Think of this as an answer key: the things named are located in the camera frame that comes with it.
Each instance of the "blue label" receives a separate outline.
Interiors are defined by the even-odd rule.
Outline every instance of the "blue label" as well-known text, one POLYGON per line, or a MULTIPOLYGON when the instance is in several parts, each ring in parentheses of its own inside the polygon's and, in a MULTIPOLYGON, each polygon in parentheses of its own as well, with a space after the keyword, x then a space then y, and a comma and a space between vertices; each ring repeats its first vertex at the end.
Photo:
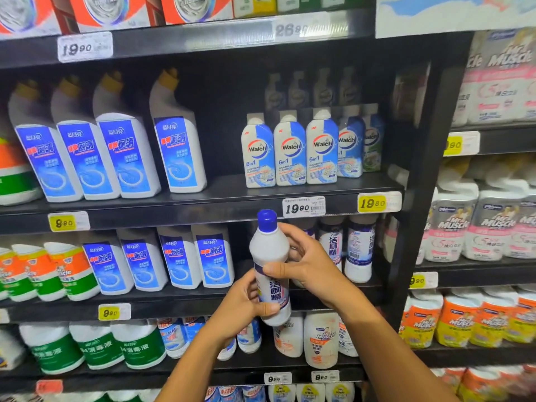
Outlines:
POLYGON ((58 153, 50 128, 17 127, 16 130, 44 194, 50 197, 74 195, 75 189, 58 153))
POLYGON ((273 151, 273 134, 259 124, 247 140, 244 154, 245 179, 248 187, 265 188, 276 185, 276 157, 273 151))
POLYGON ((324 120, 324 132, 310 143, 307 174, 310 180, 334 183, 337 180, 339 129, 331 119, 324 120))
POLYGON ((158 279, 145 241, 121 240, 121 244, 136 286, 138 288, 158 288, 158 279))
POLYGON ((112 193, 110 180, 89 123, 58 125, 72 164, 87 195, 112 193))
POLYGON ((132 128, 132 120, 99 121, 110 158, 125 193, 149 192, 149 180, 132 128))
POLYGON ((244 402, 266 402, 266 394, 264 393, 264 386, 248 386, 242 387, 244 394, 244 402))
POLYGON ((192 274, 186 251, 184 250, 184 242, 182 237, 160 236, 162 251, 169 271, 169 277, 174 284, 191 285, 192 274))
POLYGON ((188 342, 192 342, 199 330, 205 325, 204 317, 183 317, 182 324, 184 324, 184 332, 188 342))
POLYGON ((157 131, 169 186, 197 186, 184 118, 155 118, 154 128, 157 131))
POLYGON ((365 122, 361 117, 350 117, 346 128, 339 132, 339 176, 357 178, 363 174, 364 141, 365 122))
POLYGON ((230 284, 223 234, 197 235, 201 268, 207 284, 230 284))
POLYGON ((240 344, 253 345, 260 340, 259 321, 255 318, 236 336, 240 344))
POLYGON ((349 228, 347 260, 354 265, 369 265, 372 262, 374 234, 374 224, 354 224, 349 228))
POLYGON ((178 350, 186 344, 186 333, 181 320, 164 319, 158 321, 158 330, 166 350, 178 350))
POLYGON ((104 291, 125 290, 126 285, 109 242, 83 244, 87 259, 104 291))

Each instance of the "supermarket shelf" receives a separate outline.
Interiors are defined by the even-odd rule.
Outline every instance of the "supermarket shelf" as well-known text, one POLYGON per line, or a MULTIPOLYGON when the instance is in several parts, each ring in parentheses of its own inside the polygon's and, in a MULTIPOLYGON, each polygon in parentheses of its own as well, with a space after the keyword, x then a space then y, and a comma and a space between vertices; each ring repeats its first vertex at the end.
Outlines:
POLYGON ((514 365, 534 363, 536 344, 519 344, 503 341, 500 348, 445 347, 436 342, 423 350, 413 350, 430 368, 474 367, 476 365, 514 365))
MULTIPOLYGON (((371 36, 374 15, 370 8, 114 31, 113 59, 371 36), (308 31, 305 36, 277 32, 278 25, 288 24, 308 31)), ((0 69, 57 64, 57 55, 56 36, 6 40, 0 69)))
POLYGON ((323 195, 326 215, 357 212, 358 194, 401 191, 386 174, 369 173, 357 179, 340 178, 327 185, 275 186, 248 189, 244 175, 220 176, 199 193, 161 192, 147 199, 49 203, 44 199, 0 209, 1 234, 50 232, 48 213, 87 211, 92 230, 172 226, 256 220, 260 209, 273 209, 283 218, 285 198, 323 195))
POLYGON ((500 284, 536 284, 536 260, 503 257, 498 262, 482 262, 460 256, 451 263, 424 261, 414 272, 437 271, 438 288, 500 284))
MULTIPOLYGON (((290 358, 276 350, 271 328, 263 326, 263 342, 253 354, 246 354, 237 348, 228 361, 217 361, 212 371, 211 385, 261 385, 265 372, 291 372, 294 383, 311 382, 311 371, 305 356, 290 358)), ((39 379, 63 379, 64 392, 113 391, 122 389, 160 388, 177 364, 169 357, 149 369, 132 370, 119 363, 104 370, 90 370, 82 366, 58 376, 44 376, 33 357, 16 369, 0 372, 0 389, 3 393, 32 392, 39 379)), ((339 353, 337 364, 330 368, 338 369, 341 381, 362 381, 365 371, 359 358, 339 353)))
POLYGON ((479 155, 536 151, 536 123, 471 125, 451 131, 480 131, 479 155))
MULTIPOLYGON (((251 260, 235 265, 236 279, 253 267, 251 260)), ((359 288, 374 304, 383 296, 383 287, 377 277, 359 288)), ((143 292, 133 289, 125 295, 97 295, 91 299, 72 302, 66 297, 54 302, 42 302, 33 299, 26 302, 5 300, 0 308, 5 308, 11 323, 23 322, 81 322, 98 320, 99 304, 130 303, 132 319, 149 319, 164 317, 188 317, 211 315, 227 294, 228 288, 211 289, 202 284, 197 289, 179 289, 167 284, 158 292, 143 292)), ((291 284, 292 310, 306 311, 327 309, 320 300, 308 290, 291 284)))

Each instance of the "white price tag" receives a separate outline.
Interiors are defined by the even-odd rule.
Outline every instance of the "white price tag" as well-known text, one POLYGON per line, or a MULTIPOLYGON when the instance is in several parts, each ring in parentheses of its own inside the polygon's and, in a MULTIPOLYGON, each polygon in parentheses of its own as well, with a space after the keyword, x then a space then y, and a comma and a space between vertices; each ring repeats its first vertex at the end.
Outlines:
POLYGON ((410 281, 410 289, 434 289, 438 284, 437 272, 414 272, 410 281))
POLYGON ((339 370, 311 371, 311 382, 339 382, 339 370))
POLYGON ((114 38, 110 31, 58 37, 58 60, 61 63, 108 59, 113 55, 114 38))
POLYGON ((296 197, 283 199, 283 217, 317 217, 326 214, 326 198, 324 196, 296 197))
POLYGON ((394 213, 402 209, 402 193, 359 193, 359 213, 394 213))
POLYGON ((132 307, 130 303, 108 303, 99 305, 99 320, 130 320, 132 307))
POLYGON ((292 384, 292 372, 265 372, 265 385, 286 385, 292 384))
POLYGON ((449 132, 443 156, 467 156, 480 152, 480 132, 460 131, 449 132))
POLYGON ((0 324, 9 323, 9 313, 7 309, 0 309, 0 324))
POLYGON ((49 213, 48 223, 50 230, 54 233, 89 230, 91 228, 87 212, 49 213))
POLYGON ((274 42, 299 42, 332 35, 329 13, 281 15, 273 19, 274 42))

